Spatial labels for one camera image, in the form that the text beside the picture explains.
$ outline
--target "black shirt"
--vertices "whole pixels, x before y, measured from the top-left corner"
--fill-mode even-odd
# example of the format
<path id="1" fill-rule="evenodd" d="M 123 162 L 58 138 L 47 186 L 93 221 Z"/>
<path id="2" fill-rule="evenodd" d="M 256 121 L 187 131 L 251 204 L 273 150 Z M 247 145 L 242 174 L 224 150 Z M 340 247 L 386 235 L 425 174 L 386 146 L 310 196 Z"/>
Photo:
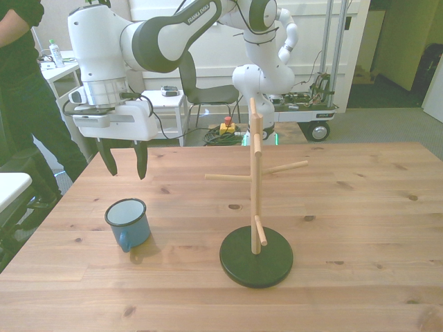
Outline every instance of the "black shirt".
<path id="1" fill-rule="evenodd" d="M 0 20 L 14 10 L 30 27 L 38 26 L 44 9 L 40 0 L 0 0 Z M 18 40 L 0 48 L 0 85 L 14 86 L 30 74 L 40 70 L 39 53 L 31 31 Z"/>

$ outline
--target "franka emika logo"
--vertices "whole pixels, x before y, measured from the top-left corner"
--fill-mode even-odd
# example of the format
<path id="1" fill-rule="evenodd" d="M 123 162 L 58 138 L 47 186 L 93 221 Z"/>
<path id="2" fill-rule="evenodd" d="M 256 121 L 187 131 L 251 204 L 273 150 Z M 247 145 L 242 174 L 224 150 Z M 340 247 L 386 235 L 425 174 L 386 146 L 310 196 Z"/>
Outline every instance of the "franka emika logo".
<path id="1" fill-rule="evenodd" d="M 198 19 L 200 16 L 202 16 L 202 14 L 204 14 L 205 12 L 207 12 L 209 9 L 209 5 L 205 5 L 201 8 L 201 10 L 199 10 L 198 12 L 196 12 L 195 14 L 193 14 L 193 16 L 191 16 L 188 19 L 188 25 L 192 24 L 196 19 Z"/>

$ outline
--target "caster wheel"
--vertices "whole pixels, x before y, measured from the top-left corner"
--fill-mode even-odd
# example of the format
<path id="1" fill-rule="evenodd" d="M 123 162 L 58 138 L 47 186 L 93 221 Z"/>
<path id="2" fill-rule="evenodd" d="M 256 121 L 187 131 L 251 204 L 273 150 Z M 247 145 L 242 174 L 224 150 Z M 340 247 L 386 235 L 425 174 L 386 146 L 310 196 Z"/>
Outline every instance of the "caster wheel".
<path id="1" fill-rule="evenodd" d="M 326 121 L 311 122 L 306 130 L 306 138 L 314 142 L 325 140 L 331 129 Z"/>

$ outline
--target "wooden mug stand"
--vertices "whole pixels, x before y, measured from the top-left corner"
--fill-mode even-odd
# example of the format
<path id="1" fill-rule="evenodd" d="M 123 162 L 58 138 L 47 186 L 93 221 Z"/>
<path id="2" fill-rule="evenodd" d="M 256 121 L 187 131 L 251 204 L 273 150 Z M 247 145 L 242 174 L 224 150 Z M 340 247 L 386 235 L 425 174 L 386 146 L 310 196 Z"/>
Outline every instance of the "wooden mug stand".
<path id="1" fill-rule="evenodd" d="M 293 253 L 282 235 L 262 226 L 262 176 L 304 167 L 308 162 L 262 169 L 263 117 L 257 113 L 253 98 L 250 127 L 251 175 L 206 174 L 205 179 L 251 183 L 251 226 L 239 228 L 224 239 L 220 248 L 220 262 L 228 276 L 238 284 L 266 288 L 278 284 L 289 274 Z"/>

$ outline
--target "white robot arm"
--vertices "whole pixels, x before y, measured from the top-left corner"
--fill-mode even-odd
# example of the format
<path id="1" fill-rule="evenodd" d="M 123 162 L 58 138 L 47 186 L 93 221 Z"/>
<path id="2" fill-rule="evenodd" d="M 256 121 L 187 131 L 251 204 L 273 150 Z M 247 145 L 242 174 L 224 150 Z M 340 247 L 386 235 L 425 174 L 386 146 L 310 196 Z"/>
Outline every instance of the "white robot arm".
<path id="1" fill-rule="evenodd" d="M 279 53 L 275 20 L 283 23 L 288 34 Z M 97 139 L 113 175 L 116 164 L 103 138 L 133 140 L 142 159 L 138 173 L 143 178 L 147 158 L 143 142 L 158 133 L 149 103 L 128 99 L 126 70 L 173 71 L 192 43 L 216 21 L 244 31 L 246 52 L 254 64 L 235 69 L 233 82 L 247 100 L 257 100 L 257 111 L 264 115 L 266 138 L 271 137 L 274 108 L 263 93 L 281 94 L 292 89 L 294 74 L 286 63 L 297 42 L 290 13 L 278 8 L 275 0 L 194 0 L 171 17 L 135 24 L 102 4 L 78 8 L 69 15 L 69 34 L 84 84 L 70 95 L 70 100 L 79 104 L 73 119 L 84 136 Z"/>

